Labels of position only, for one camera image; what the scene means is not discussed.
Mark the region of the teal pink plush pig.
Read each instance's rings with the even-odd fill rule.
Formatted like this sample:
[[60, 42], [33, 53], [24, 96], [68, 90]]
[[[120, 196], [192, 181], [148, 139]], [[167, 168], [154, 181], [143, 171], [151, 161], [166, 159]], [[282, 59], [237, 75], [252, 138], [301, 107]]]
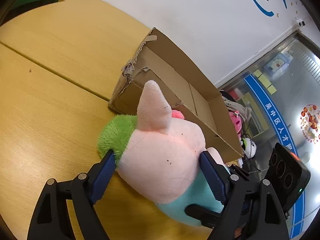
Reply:
[[200, 169], [206, 150], [202, 129], [170, 107], [155, 81], [145, 83], [136, 115], [118, 115], [106, 125], [98, 151], [109, 150], [119, 176], [168, 217], [200, 226], [185, 213], [187, 206], [223, 211]]

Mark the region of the pink plush toy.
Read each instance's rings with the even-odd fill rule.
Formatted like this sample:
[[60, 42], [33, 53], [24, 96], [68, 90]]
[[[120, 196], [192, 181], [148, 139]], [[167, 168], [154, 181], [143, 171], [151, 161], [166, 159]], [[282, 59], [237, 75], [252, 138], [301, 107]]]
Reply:
[[235, 131], [239, 139], [241, 139], [242, 134], [242, 119], [238, 111], [229, 111], [228, 115], [234, 125]]

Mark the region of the beige printed cloth bag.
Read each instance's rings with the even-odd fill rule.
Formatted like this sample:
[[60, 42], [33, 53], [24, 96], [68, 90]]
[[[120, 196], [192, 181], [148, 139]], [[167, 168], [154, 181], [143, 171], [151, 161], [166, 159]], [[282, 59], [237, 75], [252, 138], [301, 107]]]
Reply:
[[246, 120], [249, 121], [250, 118], [252, 117], [252, 109], [246, 106], [243, 106], [239, 103], [237, 103], [230, 94], [228, 94], [226, 91], [224, 90], [220, 90], [220, 93], [222, 95], [222, 99], [224, 101], [224, 103], [226, 104], [227, 108], [230, 111], [238, 111], [241, 115], [241, 117]]

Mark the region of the white green helmet toy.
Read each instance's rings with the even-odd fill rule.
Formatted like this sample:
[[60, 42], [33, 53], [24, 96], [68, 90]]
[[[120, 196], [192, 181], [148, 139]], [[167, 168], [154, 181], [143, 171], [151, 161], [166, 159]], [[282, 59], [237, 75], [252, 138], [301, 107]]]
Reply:
[[244, 152], [244, 155], [248, 159], [253, 158], [257, 151], [256, 144], [249, 138], [241, 138], [240, 142], [241, 142], [241, 147]]

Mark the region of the brown cardboard box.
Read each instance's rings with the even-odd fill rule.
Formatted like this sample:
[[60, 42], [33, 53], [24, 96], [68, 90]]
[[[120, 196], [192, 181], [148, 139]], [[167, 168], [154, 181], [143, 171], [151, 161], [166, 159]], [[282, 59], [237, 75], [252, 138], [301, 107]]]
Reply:
[[216, 148], [224, 162], [243, 156], [221, 93], [161, 31], [152, 28], [121, 71], [109, 101], [114, 111], [135, 115], [144, 84], [156, 81], [171, 108], [201, 127], [206, 146]]

